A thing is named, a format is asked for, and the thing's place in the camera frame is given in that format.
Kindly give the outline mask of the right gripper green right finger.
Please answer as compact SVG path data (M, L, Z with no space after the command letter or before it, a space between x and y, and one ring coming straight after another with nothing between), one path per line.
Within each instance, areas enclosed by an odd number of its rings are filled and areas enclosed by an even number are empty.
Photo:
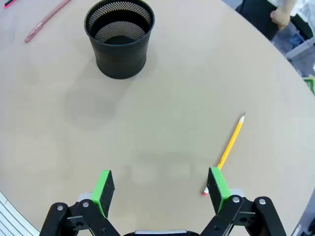
M228 236L234 226L243 226L250 236L286 235L271 199L262 196L250 201L233 195L218 167L209 168L207 188L215 216L201 232L202 236Z

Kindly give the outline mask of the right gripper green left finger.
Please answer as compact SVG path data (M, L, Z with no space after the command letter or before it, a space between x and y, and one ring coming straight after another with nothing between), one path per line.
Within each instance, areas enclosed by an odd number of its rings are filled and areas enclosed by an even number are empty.
M92 193L83 195L72 206L61 202L50 206L40 235L76 236L79 231L89 230L94 236L118 236L108 220L114 190L112 172L102 171Z

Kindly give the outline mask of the person's left hand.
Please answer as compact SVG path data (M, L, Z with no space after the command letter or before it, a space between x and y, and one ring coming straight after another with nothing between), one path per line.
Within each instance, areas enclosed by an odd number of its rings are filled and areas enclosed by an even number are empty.
M270 14L271 20L278 26L279 30L283 30L290 22L290 12L282 8L277 8Z

